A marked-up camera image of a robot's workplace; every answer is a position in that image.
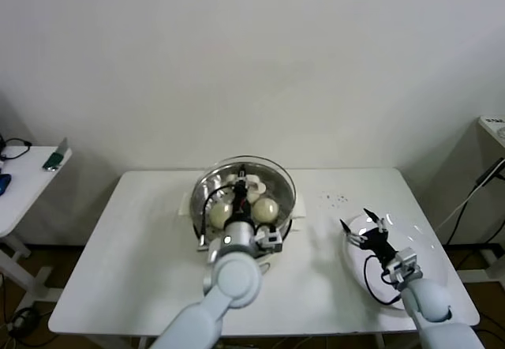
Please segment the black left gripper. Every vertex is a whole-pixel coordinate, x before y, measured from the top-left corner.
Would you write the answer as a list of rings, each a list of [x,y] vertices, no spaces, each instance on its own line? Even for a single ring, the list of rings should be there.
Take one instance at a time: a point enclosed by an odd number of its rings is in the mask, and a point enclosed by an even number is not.
[[[251,204],[247,196],[248,191],[257,192],[257,176],[247,174],[246,166],[242,163],[238,169],[237,183],[234,185],[234,199],[232,201],[232,222],[245,222],[253,225]]]

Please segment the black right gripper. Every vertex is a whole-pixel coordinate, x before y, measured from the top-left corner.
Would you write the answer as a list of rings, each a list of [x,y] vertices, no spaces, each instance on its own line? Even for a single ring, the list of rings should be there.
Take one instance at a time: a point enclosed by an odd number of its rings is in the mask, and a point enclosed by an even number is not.
[[[389,243],[389,231],[384,223],[384,218],[364,209],[365,214],[378,228],[367,231],[360,219],[340,219],[345,240],[353,246],[361,246],[362,250],[371,250],[378,258],[382,269],[385,269],[395,259],[397,250]]]

